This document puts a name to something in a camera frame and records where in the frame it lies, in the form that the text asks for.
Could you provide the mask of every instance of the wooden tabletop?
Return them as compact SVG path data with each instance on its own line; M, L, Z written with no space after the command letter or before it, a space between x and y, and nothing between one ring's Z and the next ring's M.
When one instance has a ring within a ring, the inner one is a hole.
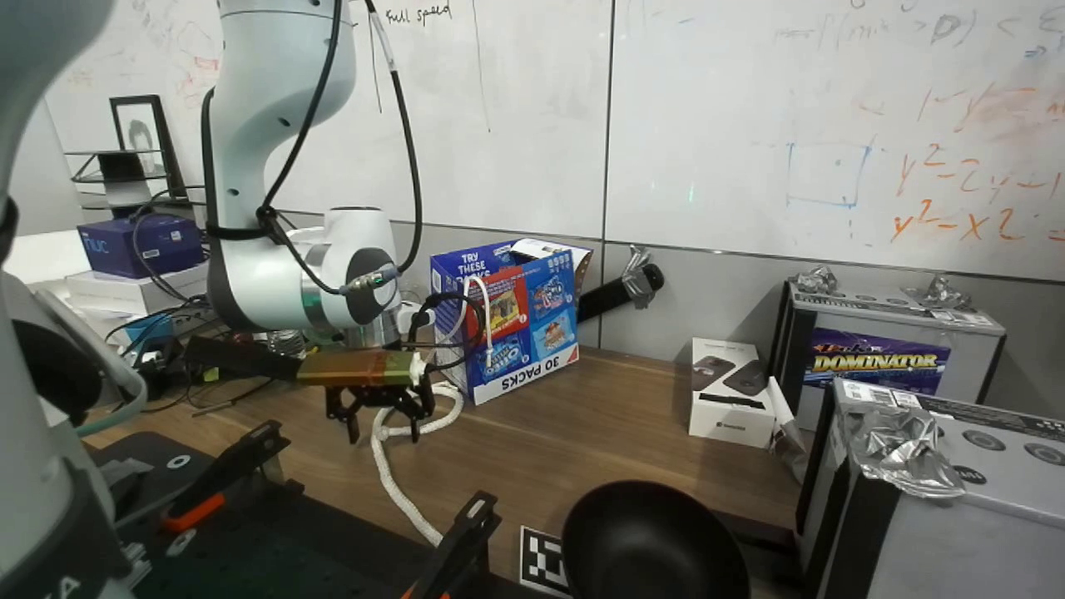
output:
M305 491L400 535L415 528L383 491L364 439L326 418L319 388L273 383L238 398L254 383L196 388L188 402L150 413L93 434L107 446L137 430L162 432L202 452L220 452L263 418L279 418L294 446L284 469ZM792 528L798 487L772 452L687 434L688 375L648 359L582 352L550 380L469 408L457 426L419 441L393 439L397 481L437 528L476 491L498 497L492 572L516 580L520 526L561 533L572 503L612 480L653 480L703 500L708 509Z

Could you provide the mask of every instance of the blue box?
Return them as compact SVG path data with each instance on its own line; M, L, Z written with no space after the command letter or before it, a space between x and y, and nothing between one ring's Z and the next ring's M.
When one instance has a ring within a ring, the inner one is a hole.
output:
M142 278L142 262L152 274L173 274L202 262L202 231L183 216L140 216L137 245L142 262L134 254L134 220L86 221L76 225L76 231L96 274Z
M464 294L469 275L489 288L489 330L478 322L478 309L458 302L437 309L437 330L457 330L454 343L465 348L464 380L476 407L580 359L580 296L568 249L529 258L512 254L512 239L506 239L440 254L428 258L428 275L437 294Z

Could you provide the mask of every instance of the gray machine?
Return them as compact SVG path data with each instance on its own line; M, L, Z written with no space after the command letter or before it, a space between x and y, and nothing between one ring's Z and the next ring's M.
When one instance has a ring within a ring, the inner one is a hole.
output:
M784 282L769 371L798 430L816 430L834 375L886 383L954 402L982 402L1005 326L966 305L938 305L901 288L806 288Z
M966 497L935 503L866 480L849 446L876 402L834 380L798 497L798 553L812 596L1042 599L1065 590L1065 421L922 398Z

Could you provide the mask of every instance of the whiteboard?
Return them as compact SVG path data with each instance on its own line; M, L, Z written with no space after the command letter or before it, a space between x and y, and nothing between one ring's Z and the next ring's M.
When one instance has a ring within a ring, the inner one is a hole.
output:
M600 237L608 0L379 0L375 11L407 87L425 220ZM348 14L356 94L313 130L275 207L375 201L411 220L386 58L364 4ZM109 97L160 94L183 177L202 183L198 98L220 66L212 0L116 0L109 26L45 97L64 148L116 147Z
M608 239L1065 278L1065 4L614 11Z

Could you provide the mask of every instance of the black bowl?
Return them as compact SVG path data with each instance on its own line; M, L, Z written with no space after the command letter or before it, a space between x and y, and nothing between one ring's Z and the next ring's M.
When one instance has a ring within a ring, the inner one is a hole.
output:
M582 497L561 528L575 599L748 599L728 528L693 497L656 481L608 481Z

